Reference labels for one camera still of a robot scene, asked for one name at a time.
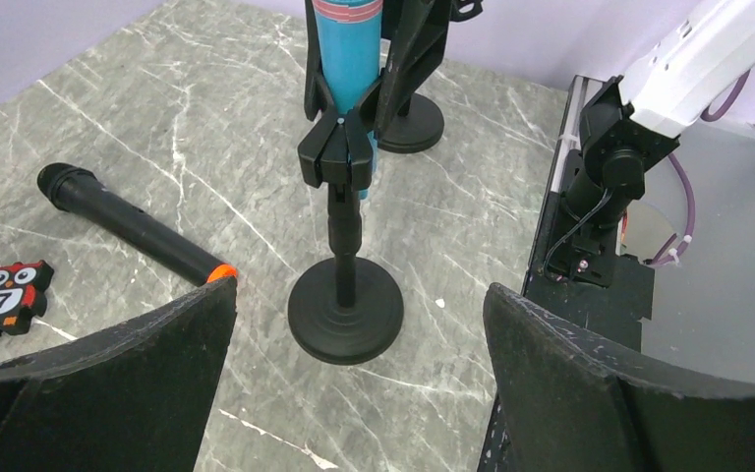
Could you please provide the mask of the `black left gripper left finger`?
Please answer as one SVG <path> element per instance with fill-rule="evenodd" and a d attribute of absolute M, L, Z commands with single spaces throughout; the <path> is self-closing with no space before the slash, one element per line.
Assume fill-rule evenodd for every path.
<path fill-rule="evenodd" d="M 237 282 L 0 364 L 0 471 L 191 471 Z"/>

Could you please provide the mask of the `black orange-tipped microphone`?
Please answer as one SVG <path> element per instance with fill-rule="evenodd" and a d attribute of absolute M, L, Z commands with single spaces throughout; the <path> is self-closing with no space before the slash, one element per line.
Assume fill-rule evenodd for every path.
<path fill-rule="evenodd" d="M 114 194 L 87 169 L 44 166 L 36 184 L 57 209 L 86 219 L 195 286 L 236 277 L 238 270 Z"/>

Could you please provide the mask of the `red owl number tile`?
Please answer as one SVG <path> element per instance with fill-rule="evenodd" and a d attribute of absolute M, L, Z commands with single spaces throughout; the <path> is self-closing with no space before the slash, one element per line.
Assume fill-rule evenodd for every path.
<path fill-rule="evenodd" d="M 44 316 L 54 273 L 45 260 L 0 265 L 0 336 L 27 334 L 33 319 Z"/>

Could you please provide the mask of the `black round-base mic stand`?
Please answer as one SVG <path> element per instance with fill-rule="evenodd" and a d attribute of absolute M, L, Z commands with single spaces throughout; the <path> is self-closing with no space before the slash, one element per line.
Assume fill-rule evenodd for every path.
<path fill-rule="evenodd" d="M 415 93 L 401 108 L 377 147 L 398 154 L 412 154 L 433 148 L 443 136 L 445 121 L 438 105 Z"/>
<path fill-rule="evenodd" d="M 375 359 L 398 336 L 404 302 L 399 285 L 382 266 L 359 257 L 361 192 L 374 173 L 374 80 L 349 110 L 332 96 L 324 71 L 307 78 L 307 110 L 321 114 L 297 147 L 305 183 L 327 190 L 331 258 L 309 267 L 295 282 L 287 317 L 295 341 L 314 358 L 352 366 Z"/>

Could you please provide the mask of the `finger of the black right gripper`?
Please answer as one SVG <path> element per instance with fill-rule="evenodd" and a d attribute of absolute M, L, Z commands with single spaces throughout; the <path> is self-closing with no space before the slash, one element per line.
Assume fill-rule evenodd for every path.
<path fill-rule="evenodd" d="M 325 78 L 319 46 L 318 14 L 312 0 L 305 0 L 308 48 L 306 78 L 304 91 L 304 112 L 306 118 L 314 121 L 316 117 L 334 106 L 334 98 Z"/>
<path fill-rule="evenodd" d="M 389 41 L 388 54 L 378 78 L 358 100 L 360 118 L 377 138 L 440 65 L 451 9 L 450 0 L 383 3 L 380 37 Z"/>

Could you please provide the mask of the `blue microphone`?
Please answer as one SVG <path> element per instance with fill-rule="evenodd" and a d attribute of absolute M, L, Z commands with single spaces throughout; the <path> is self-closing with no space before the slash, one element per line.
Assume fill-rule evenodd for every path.
<path fill-rule="evenodd" d="M 310 1 L 322 74 L 336 109 L 349 112 L 378 78 L 383 3 Z"/>

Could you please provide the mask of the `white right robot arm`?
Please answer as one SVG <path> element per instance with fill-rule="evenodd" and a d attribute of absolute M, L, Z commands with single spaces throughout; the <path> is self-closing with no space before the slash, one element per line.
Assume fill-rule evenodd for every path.
<path fill-rule="evenodd" d="M 347 200 L 366 192 L 378 142 L 440 64 L 448 26 L 482 12 L 478 1 L 309 1 L 304 110 L 314 126 L 300 142 L 303 179 Z M 541 273 L 585 279 L 589 250 L 642 198 L 644 175 L 678 147 L 725 89 L 755 65 L 755 1 L 706 1 L 585 105 L 582 167 L 565 192 L 568 230 Z"/>

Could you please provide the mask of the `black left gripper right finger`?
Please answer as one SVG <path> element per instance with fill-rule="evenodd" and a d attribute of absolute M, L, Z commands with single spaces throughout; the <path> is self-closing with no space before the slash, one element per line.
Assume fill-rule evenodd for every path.
<path fill-rule="evenodd" d="M 755 383 L 648 357 L 498 283 L 483 320 L 521 471 L 755 471 Z"/>

